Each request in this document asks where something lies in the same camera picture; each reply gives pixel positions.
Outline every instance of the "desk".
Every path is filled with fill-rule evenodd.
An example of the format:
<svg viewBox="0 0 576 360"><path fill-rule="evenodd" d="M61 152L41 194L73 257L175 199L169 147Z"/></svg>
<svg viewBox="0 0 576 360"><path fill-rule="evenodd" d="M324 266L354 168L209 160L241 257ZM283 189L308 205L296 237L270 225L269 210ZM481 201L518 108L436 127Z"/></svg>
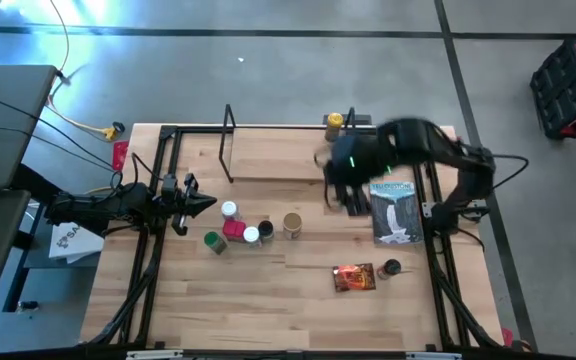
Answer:
<svg viewBox="0 0 576 360"><path fill-rule="evenodd" d="M160 126L136 124L129 152L151 164ZM446 130L454 134L452 128ZM394 351L440 344L423 244L376 248L370 218L350 219L328 210L321 181L236 179L230 184L218 161L219 144L217 134L183 136L177 177L194 173L199 190L217 197L219 203L187 222L187 236L166 231L150 345L165 341L167 348L183 349ZM231 145L232 137L227 136L227 164ZM171 147L166 149L162 173L167 171ZM445 197L456 185L457 171L438 166L438 173ZM133 176L127 162L124 179L128 183ZM148 174L140 169L139 179L147 183ZM412 179L411 169L399 168L386 180ZM302 234L288 241L278 232L261 249L229 243L217 256L203 244L203 236L221 230L219 204L225 200L238 203L247 224L270 219L278 228L286 213L297 212L304 222ZM461 226L478 233L471 224ZM453 236L452 243L464 302L490 336L502 342L481 247L463 235ZM136 244L135 232L106 238L81 340L98 334L124 300ZM335 293L332 266L362 262L377 266L389 258L398 259L406 272L378 281L374 291ZM458 339L450 305L447 313L452 337ZM133 335L140 314L137 305Z"/></svg>

